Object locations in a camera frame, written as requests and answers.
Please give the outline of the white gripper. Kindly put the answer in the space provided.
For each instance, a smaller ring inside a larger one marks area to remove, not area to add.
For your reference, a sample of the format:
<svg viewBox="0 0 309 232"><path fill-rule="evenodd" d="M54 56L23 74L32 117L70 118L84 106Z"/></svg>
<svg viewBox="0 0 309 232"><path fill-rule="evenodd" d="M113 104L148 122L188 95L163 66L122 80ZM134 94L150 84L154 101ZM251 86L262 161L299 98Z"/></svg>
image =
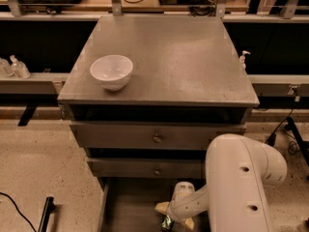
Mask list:
<svg viewBox="0 0 309 232"><path fill-rule="evenodd" d="M161 202L155 205L155 210L161 214L168 215L173 221L184 223L184 226L189 229L194 229L195 208L193 207L193 194L195 187L189 182L178 182L175 185L172 200Z"/></svg>

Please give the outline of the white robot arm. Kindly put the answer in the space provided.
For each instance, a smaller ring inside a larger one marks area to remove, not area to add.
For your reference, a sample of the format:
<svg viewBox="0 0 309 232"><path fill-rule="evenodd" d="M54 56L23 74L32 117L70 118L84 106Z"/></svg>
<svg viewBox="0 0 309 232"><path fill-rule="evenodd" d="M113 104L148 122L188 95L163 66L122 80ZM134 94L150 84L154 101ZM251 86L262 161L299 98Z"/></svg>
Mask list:
<svg viewBox="0 0 309 232"><path fill-rule="evenodd" d="M275 148L238 134L222 134L206 153L206 184L176 184L172 200L155 209L192 230L193 218L209 215L211 232L273 232L266 187L282 184L287 163Z"/></svg>

